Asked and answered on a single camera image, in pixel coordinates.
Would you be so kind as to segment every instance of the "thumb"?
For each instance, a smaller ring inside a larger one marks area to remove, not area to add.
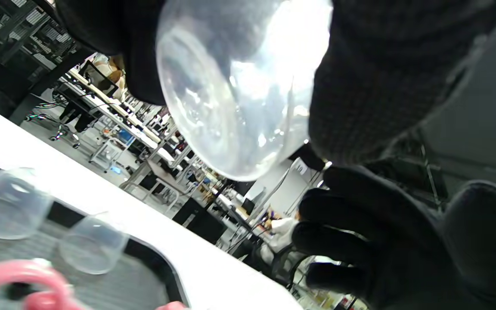
[[[496,184],[475,181],[452,200],[443,220],[447,249],[464,281],[496,294]]]

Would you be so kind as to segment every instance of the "finger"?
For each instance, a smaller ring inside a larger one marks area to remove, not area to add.
[[[318,223],[299,223],[293,231],[292,242],[298,251],[309,255],[330,257],[357,267],[368,267],[372,263],[373,250],[369,242]]]
[[[434,227],[437,220],[426,206],[394,183],[364,167],[330,167],[323,180],[331,192],[388,223],[400,236],[411,239],[424,249],[431,249],[431,252],[443,249],[443,242]]]
[[[362,296],[366,290],[367,273],[357,267],[333,263],[312,263],[305,282],[309,288]]]
[[[300,202],[299,214],[303,220],[356,232],[377,245],[386,243],[390,237],[391,228],[328,191],[305,196]]]
[[[466,281],[496,292],[496,185],[475,182],[461,190],[445,214],[443,236]]]

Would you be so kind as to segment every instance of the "white tabletop edge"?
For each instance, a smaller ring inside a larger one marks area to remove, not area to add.
[[[53,196],[84,214],[119,214],[127,233],[172,263],[194,310],[301,310],[274,281],[0,116],[0,168],[14,167],[49,173]]]

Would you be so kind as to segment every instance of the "pink object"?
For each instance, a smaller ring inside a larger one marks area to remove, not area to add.
[[[184,310],[187,307],[178,301],[170,302],[169,304],[165,304],[161,307],[156,308],[156,310]]]
[[[54,297],[51,310],[73,310],[73,308],[69,307],[72,293],[68,282],[53,268],[44,267],[31,260],[10,260],[0,263],[0,285],[13,282],[35,283],[47,286],[52,290]],[[31,309],[36,309],[35,306],[39,306],[37,304],[30,305],[32,306]]]

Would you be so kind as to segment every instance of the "computer monitor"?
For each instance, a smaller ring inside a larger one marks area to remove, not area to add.
[[[246,193],[248,193],[248,190],[252,188],[252,185],[254,185],[256,181],[252,182],[236,182],[234,189],[236,190],[237,193],[239,193],[242,196],[246,196]]]
[[[246,198],[244,199],[244,202],[242,203],[242,208],[246,210],[246,213],[248,215],[252,214],[252,211],[254,210],[254,203],[252,200]]]

